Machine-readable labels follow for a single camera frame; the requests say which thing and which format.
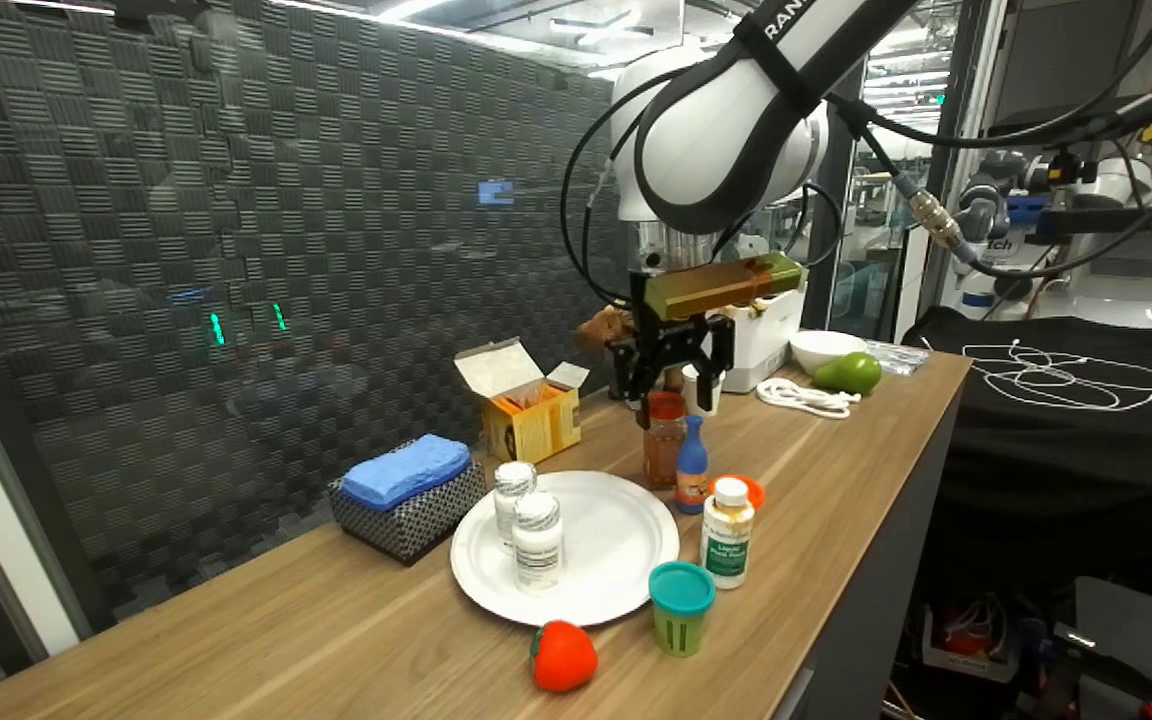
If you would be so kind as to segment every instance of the green fruit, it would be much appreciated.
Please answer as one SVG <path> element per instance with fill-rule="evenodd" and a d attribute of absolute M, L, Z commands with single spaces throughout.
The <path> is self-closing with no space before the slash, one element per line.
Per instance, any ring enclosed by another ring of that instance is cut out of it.
<path fill-rule="evenodd" d="M 817 389 L 868 398 L 886 379 L 886 366 L 868 351 L 847 351 L 812 372 Z"/>

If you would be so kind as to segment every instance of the small bottle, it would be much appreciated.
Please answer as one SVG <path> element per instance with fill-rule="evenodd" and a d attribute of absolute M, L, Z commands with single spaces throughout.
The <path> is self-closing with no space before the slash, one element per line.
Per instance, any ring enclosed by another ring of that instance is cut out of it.
<path fill-rule="evenodd" d="M 667 491 L 681 467 L 683 447 L 683 393 L 658 389 L 648 393 L 648 429 L 644 429 L 644 479 L 658 491 Z"/>
<path fill-rule="evenodd" d="M 750 542 L 754 542 L 754 504 L 750 489 L 735 475 L 720 475 L 713 497 L 703 501 L 702 529 L 702 570 L 707 570 L 715 588 L 735 588 L 750 573 Z"/>
<path fill-rule="evenodd" d="M 495 467 L 494 501 L 495 501 L 495 534 L 512 546 L 512 507 L 535 489 L 535 466 L 510 459 Z"/>
<path fill-rule="evenodd" d="M 683 518 L 698 518 L 703 507 L 707 447 L 702 440 L 702 426 L 703 417 L 690 417 L 690 436 L 683 436 L 676 479 L 674 479 L 674 504 Z"/>
<path fill-rule="evenodd" d="M 558 576 L 566 557 L 566 514 L 553 491 L 532 489 L 512 507 L 512 557 L 522 563 L 524 583 Z"/>

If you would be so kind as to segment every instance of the teal cup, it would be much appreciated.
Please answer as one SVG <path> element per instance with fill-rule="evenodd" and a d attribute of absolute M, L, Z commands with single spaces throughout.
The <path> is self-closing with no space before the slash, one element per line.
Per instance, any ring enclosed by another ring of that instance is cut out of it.
<path fill-rule="evenodd" d="M 694 658 L 703 637 L 703 616 L 715 599 L 715 583 L 702 563 L 658 563 L 652 570 L 652 633 L 674 658 Z"/>

